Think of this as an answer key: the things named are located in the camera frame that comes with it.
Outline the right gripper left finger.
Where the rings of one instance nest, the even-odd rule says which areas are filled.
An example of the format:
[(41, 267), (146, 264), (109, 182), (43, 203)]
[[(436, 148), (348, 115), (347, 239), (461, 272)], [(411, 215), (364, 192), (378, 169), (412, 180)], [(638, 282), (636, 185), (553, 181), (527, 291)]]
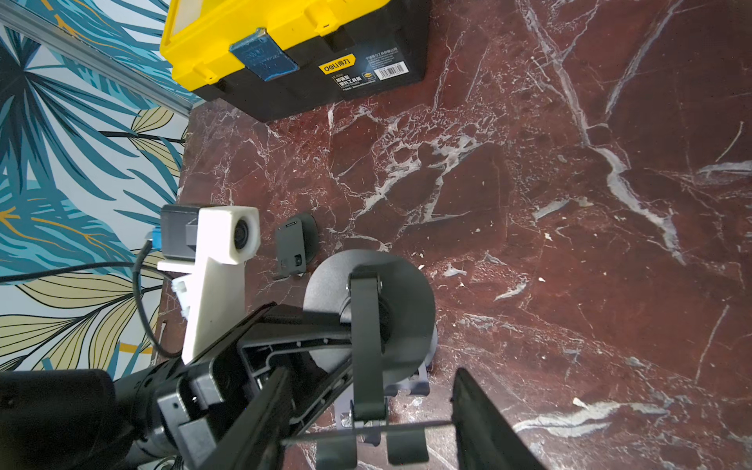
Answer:
[(200, 469), (281, 469), (293, 412), (291, 373), (278, 367)]

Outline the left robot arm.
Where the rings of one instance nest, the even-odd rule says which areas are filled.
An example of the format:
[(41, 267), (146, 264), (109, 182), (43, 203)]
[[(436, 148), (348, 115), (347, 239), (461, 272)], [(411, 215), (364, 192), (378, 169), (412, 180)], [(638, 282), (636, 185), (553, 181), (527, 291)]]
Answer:
[(192, 360), (125, 378), (101, 369), (5, 372), (5, 469), (134, 469), (178, 457), (190, 469), (278, 469), (284, 441), (346, 385), (311, 352), (348, 348), (334, 315), (262, 305)]

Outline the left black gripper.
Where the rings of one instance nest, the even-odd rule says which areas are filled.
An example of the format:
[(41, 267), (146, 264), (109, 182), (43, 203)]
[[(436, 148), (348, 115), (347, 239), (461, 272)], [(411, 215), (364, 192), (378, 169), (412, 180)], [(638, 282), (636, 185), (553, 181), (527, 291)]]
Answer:
[(200, 469), (278, 367), (294, 372), (303, 310), (262, 305), (188, 364), (167, 360), (116, 381), (117, 409), (130, 427), (117, 469), (172, 458)]

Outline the lavender stand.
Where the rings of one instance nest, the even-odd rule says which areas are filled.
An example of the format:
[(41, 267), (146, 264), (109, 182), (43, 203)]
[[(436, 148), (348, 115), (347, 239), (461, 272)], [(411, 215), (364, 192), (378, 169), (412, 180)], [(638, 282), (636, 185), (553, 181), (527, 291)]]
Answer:
[[(385, 389), (386, 397), (395, 397), (399, 391), (407, 391), (411, 396), (426, 397), (430, 394), (430, 385), (428, 370), (430, 369), (434, 360), (436, 350), (438, 347), (438, 332), (437, 328), (434, 328), (431, 346), (429, 352), (421, 366), (407, 379), (391, 384)], [(354, 386), (350, 385), (343, 393), (334, 401), (334, 422), (338, 430), (344, 430), (352, 427), (352, 411), (351, 401), (354, 398)]]

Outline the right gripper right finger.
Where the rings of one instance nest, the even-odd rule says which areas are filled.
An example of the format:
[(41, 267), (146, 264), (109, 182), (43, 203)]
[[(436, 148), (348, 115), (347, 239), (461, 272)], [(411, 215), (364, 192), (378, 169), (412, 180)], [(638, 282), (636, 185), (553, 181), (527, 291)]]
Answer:
[(452, 424), (459, 469), (544, 470), (465, 368), (454, 376)]

